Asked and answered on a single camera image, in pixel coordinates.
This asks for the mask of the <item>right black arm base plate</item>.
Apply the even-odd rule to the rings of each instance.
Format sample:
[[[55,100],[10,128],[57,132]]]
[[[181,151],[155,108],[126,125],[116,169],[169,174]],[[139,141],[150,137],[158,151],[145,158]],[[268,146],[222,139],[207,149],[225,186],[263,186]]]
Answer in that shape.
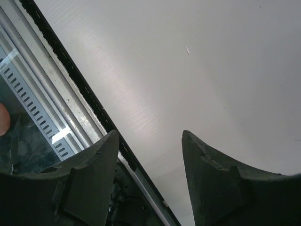
[[[180,223],[144,171],[118,159],[108,226],[178,226]]]

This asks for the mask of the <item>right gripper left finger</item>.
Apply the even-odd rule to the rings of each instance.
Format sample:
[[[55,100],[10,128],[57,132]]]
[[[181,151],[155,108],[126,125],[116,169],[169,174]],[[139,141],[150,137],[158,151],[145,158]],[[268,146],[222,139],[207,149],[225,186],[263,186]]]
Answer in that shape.
[[[40,173],[0,176],[3,226],[103,226],[119,151],[112,130],[99,141]]]

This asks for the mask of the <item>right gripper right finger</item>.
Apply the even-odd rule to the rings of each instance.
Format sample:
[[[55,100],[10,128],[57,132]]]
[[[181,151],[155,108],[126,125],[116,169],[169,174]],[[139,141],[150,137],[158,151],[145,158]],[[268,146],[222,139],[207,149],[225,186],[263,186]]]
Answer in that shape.
[[[257,169],[182,134],[182,155],[197,226],[298,226],[301,177]]]

